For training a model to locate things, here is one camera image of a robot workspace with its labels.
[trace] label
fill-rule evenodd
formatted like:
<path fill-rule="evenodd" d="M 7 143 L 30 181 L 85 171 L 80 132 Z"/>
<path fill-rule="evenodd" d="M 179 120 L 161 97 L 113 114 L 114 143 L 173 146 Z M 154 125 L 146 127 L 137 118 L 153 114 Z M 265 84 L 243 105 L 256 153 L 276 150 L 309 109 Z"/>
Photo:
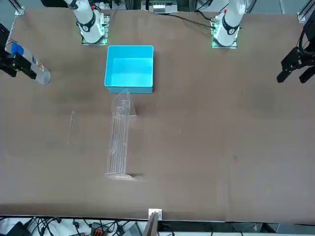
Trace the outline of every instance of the label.
<path fill-rule="evenodd" d="M 33 55 L 32 55 L 31 57 L 32 57 L 33 63 L 34 63 L 35 65 L 37 65 L 37 60 L 36 60 L 36 58 L 35 58 Z"/>
<path fill-rule="evenodd" d="M 42 72 L 44 72 L 44 66 L 43 66 L 42 63 L 37 62 L 37 66 L 39 67 L 39 69 L 40 69 Z"/>

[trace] metal bracket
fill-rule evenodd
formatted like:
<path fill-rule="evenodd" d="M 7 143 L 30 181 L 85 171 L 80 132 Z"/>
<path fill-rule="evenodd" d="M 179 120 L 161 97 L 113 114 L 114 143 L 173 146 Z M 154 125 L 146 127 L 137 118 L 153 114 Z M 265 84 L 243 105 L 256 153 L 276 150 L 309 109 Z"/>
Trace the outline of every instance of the metal bracket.
<path fill-rule="evenodd" d="M 311 16 L 315 9 L 315 0 L 308 0 L 307 3 L 302 7 L 300 12 L 297 13 L 297 18 L 300 23 L 305 23 Z"/>
<path fill-rule="evenodd" d="M 143 231 L 142 236 L 157 236 L 158 232 L 158 220 L 162 219 L 162 209 L 149 209 L 149 220 Z"/>
<path fill-rule="evenodd" d="M 104 26 L 100 26 L 100 30 L 103 30 L 104 36 L 99 39 L 96 43 L 88 43 L 84 37 L 82 37 L 81 44 L 82 45 L 106 45 L 108 41 L 108 31 L 109 31 L 109 22 L 110 22 L 110 15 L 104 15 Z"/>
<path fill-rule="evenodd" d="M 158 220 L 162 220 L 162 209 L 149 209 L 149 217 L 154 212 L 157 212 Z"/>
<path fill-rule="evenodd" d="M 297 18 L 299 19 L 299 23 L 305 23 L 306 19 L 305 16 L 300 15 L 300 13 L 297 13 Z"/>
<path fill-rule="evenodd" d="M 18 0 L 9 0 L 9 3 L 15 8 L 16 16 L 23 16 L 25 7 L 23 7 Z"/>

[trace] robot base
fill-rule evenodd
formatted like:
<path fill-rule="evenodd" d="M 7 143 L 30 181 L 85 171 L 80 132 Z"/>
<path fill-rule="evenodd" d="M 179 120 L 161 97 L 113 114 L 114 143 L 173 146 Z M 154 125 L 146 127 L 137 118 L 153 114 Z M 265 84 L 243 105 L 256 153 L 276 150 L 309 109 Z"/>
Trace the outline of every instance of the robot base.
<path fill-rule="evenodd" d="M 109 31 L 109 22 L 110 22 L 110 15 L 104 15 L 104 23 L 105 26 L 101 26 L 101 30 L 104 30 L 105 34 L 102 38 L 99 39 L 96 43 L 88 43 L 84 37 L 82 36 L 82 45 L 106 45 L 108 41 L 108 31 Z"/>
<path fill-rule="evenodd" d="M 215 37 L 214 35 L 217 33 L 217 28 L 220 26 L 220 19 L 218 16 L 216 16 L 212 21 L 211 21 L 211 26 L 214 26 L 216 29 L 211 29 L 211 46 L 213 48 L 229 48 L 229 49 L 237 49 L 237 42 L 236 42 L 236 39 L 237 39 L 237 33 L 236 33 L 236 37 L 235 37 L 235 40 L 234 42 L 232 43 L 232 45 L 230 46 L 223 46 L 221 44 L 219 44 L 216 40 L 215 40 Z"/>

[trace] electronic device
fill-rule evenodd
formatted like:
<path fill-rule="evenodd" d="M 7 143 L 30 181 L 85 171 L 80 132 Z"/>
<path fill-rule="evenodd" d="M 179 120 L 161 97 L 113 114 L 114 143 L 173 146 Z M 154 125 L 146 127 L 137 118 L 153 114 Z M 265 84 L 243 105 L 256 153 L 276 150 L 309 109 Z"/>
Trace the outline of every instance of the electronic device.
<path fill-rule="evenodd" d="M 303 48 L 303 38 L 306 35 L 309 45 Z M 303 26 L 298 47 L 294 47 L 291 52 L 281 61 L 282 72 L 277 76 L 279 83 L 284 82 L 292 71 L 305 66 L 309 68 L 299 77 L 301 83 L 305 83 L 315 74 L 315 11 Z"/>

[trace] blue bottle cap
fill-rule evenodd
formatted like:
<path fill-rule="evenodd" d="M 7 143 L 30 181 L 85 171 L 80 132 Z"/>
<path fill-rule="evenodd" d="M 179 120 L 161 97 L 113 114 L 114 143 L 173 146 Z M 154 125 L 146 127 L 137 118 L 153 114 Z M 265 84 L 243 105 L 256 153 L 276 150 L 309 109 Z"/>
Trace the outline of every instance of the blue bottle cap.
<path fill-rule="evenodd" d="M 16 43 L 12 43 L 11 54 L 14 54 L 14 53 L 18 53 L 20 55 L 23 55 L 24 49 L 20 45 L 18 45 Z"/>

